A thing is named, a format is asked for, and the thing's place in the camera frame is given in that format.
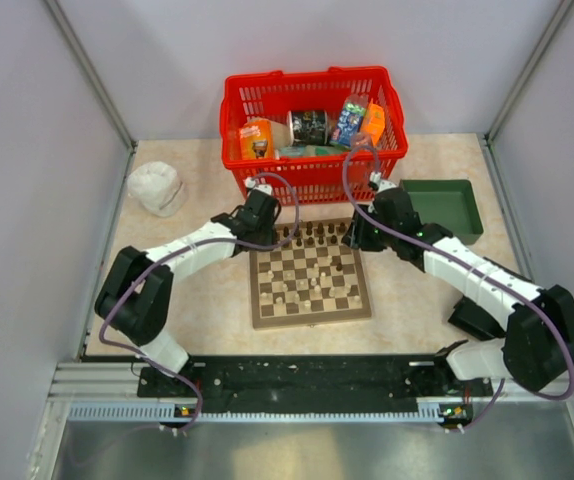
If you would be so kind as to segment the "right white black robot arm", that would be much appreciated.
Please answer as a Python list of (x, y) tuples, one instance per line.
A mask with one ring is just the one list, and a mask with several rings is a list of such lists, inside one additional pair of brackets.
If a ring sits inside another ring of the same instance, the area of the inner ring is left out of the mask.
[(458, 290), (466, 301), (469, 340), (441, 350), (436, 388), (454, 396), (470, 380), (512, 379), (549, 400), (574, 393), (574, 297), (549, 288), (474, 253), (450, 230), (424, 223), (407, 192), (379, 186), (373, 201), (355, 206), (343, 239), (369, 252), (393, 251), (419, 271)]

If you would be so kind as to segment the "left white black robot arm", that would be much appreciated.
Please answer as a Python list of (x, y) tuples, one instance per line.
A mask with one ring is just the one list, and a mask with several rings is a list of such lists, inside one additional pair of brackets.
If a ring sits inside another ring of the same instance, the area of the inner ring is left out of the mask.
[(185, 366), (189, 354), (166, 330), (174, 283), (242, 252), (274, 245), (280, 211), (272, 187), (256, 186), (243, 204), (212, 217), (196, 231), (148, 250), (125, 247), (114, 259), (94, 312), (163, 368), (158, 381), (170, 395), (187, 394), (194, 382), (192, 370)]

